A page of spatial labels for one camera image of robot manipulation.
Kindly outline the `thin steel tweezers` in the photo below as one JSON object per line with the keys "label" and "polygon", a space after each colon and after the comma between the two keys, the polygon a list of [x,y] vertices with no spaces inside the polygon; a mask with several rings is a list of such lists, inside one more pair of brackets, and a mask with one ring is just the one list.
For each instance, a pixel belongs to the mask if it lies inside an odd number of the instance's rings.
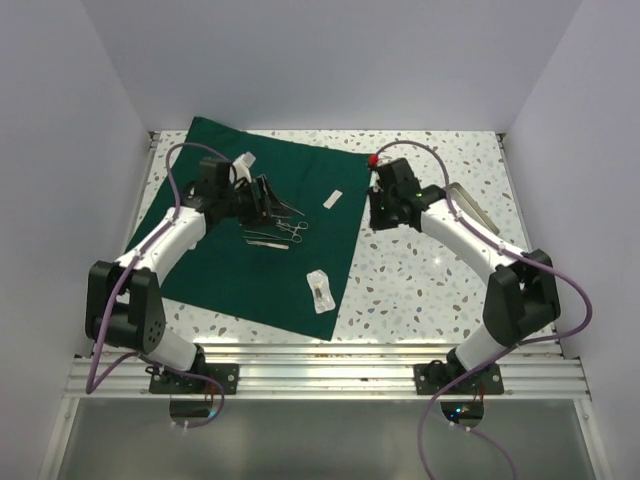
{"label": "thin steel tweezers", "polygon": [[246,234],[246,235],[249,235],[249,236],[256,237],[256,238],[281,239],[281,237],[278,236],[278,235],[269,234],[269,233],[265,233],[265,232],[259,232],[259,231],[244,230],[243,233]]}

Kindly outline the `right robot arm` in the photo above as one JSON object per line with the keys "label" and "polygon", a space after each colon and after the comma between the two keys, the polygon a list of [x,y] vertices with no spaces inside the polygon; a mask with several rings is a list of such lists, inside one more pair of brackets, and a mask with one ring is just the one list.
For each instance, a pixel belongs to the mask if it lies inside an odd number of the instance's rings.
{"label": "right robot arm", "polygon": [[542,250],[530,253],[504,244],[477,221],[468,224],[486,236],[485,243],[463,223],[465,217],[449,192],[437,185],[422,187],[405,158],[379,164],[368,162],[376,180],[367,195],[370,228],[387,230],[407,225],[451,250],[486,285],[482,323],[451,350],[441,367],[447,384],[468,392],[481,380],[479,365],[545,328],[560,313],[552,265]]}

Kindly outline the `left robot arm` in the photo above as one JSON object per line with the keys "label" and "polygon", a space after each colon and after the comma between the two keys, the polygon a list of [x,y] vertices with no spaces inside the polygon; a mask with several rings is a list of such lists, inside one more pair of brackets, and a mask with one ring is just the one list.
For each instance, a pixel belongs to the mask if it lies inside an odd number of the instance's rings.
{"label": "left robot arm", "polygon": [[201,390],[207,367],[196,360],[195,344],[169,331],[161,286],[182,257],[222,220],[242,225],[267,223],[283,209],[265,176],[253,177],[252,153],[234,162],[206,157],[196,180],[178,194],[176,206],[137,245],[112,262],[89,271],[85,333],[94,353],[104,346],[128,349],[173,369],[185,392]]}

